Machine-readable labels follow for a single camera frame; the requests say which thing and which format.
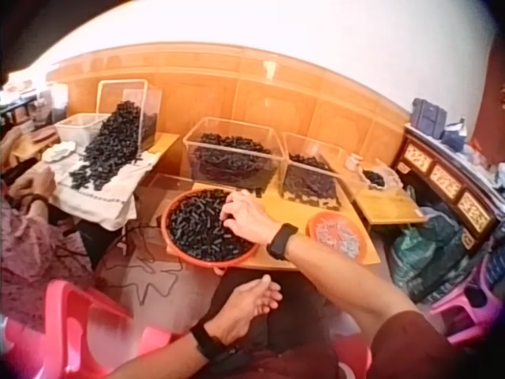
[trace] small orange bowl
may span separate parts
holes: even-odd
[[[321,243],[324,243],[317,238],[317,233],[316,233],[317,226],[321,223],[331,222],[331,221],[336,221],[337,223],[343,224],[344,226],[347,227],[347,229],[350,232],[352,232],[354,235],[356,235],[356,239],[359,241],[359,244],[360,244],[359,250],[357,252],[356,257],[350,257],[350,258],[354,259],[356,262],[362,262],[363,259],[365,258],[365,254],[366,254],[365,236],[363,235],[363,232],[356,226],[356,224],[348,217],[346,217],[340,213],[335,213],[335,212],[319,212],[316,215],[314,215],[307,222],[305,233],[310,238],[314,238],[315,240],[317,240]],[[340,235],[336,232],[334,234],[331,234],[331,237],[334,238],[335,240],[339,240],[341,238]]]
[[[204,261],[201,259],[197,259],[195,257],[190,256],[189,254],[185,253],[184,251],[180,250],[172,241],[170,236],[168,235],[168,232],[166,231],[166,228],[168,227],[167,225],[167,220],[168,216],[172,213],[176,207],[179,206],[179,203],[186,199],[188,196],[192,196],[195,193],[203,192],[208,189],[191,189],[190,191],[186,191],[184,193],[181,193],[179,196],[175,197],[170,204],[163,210],[162,218],[161,218],[161,234],[163,235],[163,239],[166,242],[166,246],[171,250],[174,251],[182,260],[191,263],[192,265],[195,266],[200,266],[200,267],[206,267],[206,268],[225,268],[225,267],[231,267],[231,266],[236,266],[240,264],[241,262],[249,259],[254,253],[258,250],[260,247],[259,245],[255,244],[252,246],[251,249],[243,253],[240,257],[236,257],[234,259],[229,259],[228,261]]]

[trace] black wristwatch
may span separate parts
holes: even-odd
[[[228,353],[229,348],[217,338],[210,337],[203,323],[199,322],[193,326],[191,333],[198,343],[198,351],[209,361],[213,361],[219,356]]]
[[[298,232],[298,228],[290,223],[284,223],[274,239],[267,245],[268,253],[279,261],[285,261],[286,254],[286,245],[287,241],[290,239],[292,235],[295,235]]]

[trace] decorative carved panel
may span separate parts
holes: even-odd
[[[475,239],[472,237],[470,232],[467,231],[466,229],[463,229],[461,241],[463,242],[463,245],[467,250],[470,250],[473,247],[473,244],[475,243]]]
[[[416,148],[413,144],[409,144],[407,146],[404,158],[409,160],[414,166],[424,173],[428,171],[429,165],[432,162],[432,159],[429,156],[427,156],[419,148]]]
[[[480,233],[491,221],[491,217],[482,207],[481,203],[468,192],[465,192],[458,202],[458,208],[461,209],[466,218],[472,223],[475,229]]]
[[[456,198],[461,184],[447,173],[440,165],[435,165],[432,173],[429,175],[432,182],[435,183],[451,200]]]
[[[400,171],[402,174],[408,174],[410,172],[410,167],[408,167],[406,164],[403,162],[399,162],[398,166],[396,167],[398,171]]]

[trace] small tray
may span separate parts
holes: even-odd
[[[359,243],[359,247],[357,249],[356,255],[351,256],[351,254],[341,251],[334,246],[332,246],[329,242],[325,242],[323,238],[318,237],[317,228],[321,224],[327,224],[328,226],[328,236],[333,238],[336,242],[341,242],[341,234],[346,231],[356,235],[357,243]],[[344,229],[339,230],[338,225],[341,225]],[[366,254],[366,240],[363,232],[357,227],[357,225],[351,221],[348,217],[335,213],[335,212],[320,212],[317,213],[313,218],[311,218],[307,222],[307,230],[306,233],[310,238],[314,238],[318,242],[323,243],[324,245],[333,247],[335,250],[340,253],[344,253],[349,258],[354,259],[357,262],[362,262],[365,258]]]

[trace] plastic storage bin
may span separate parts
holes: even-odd
[[[96,137],[108,114],[78,113],[54,124],[60,140],[85,148]]]
[[[380,187],[371,183],[363,174],[363,170],[375,171],[377,174],[381,175],[384,180],[384,186]],[[361,165],[357,169],[358,174],[361,178],[368,184],[370,190],[378,190],[385,194],[395,195],[403,188],[403,183],[395,170],[390,168],[384,162],[376,159],[375,165],[366,165],[362,167]]]
[[[28,105],[35,129],[53,125],[66,118],[69,86],[63,83],[46,83],[37,89],[36,99]]]
[[[338,211],[339,194],[343,195],[339,187],[352,195],[366,188],[359,174],[347,168],[350,154],[343,148],[293,133],[283,133],[282,138],[287,154],[279,188],[282,198]],[[299,163],[298,156],[315,158],[327,170]]]
[[[112,113],[123,101],[132,101],[140,108],[139,153],[155,143],[156,123],[161,106],[161,90],[145,79],[100,81],[96,96],[96,114]]]
[[[270,154],[202,143],[206,133],[221,137],[249,138]],[[284,159],[282,146],[272,128],[222,118],[202,118],[183,139],[194,180],[265,191]]]

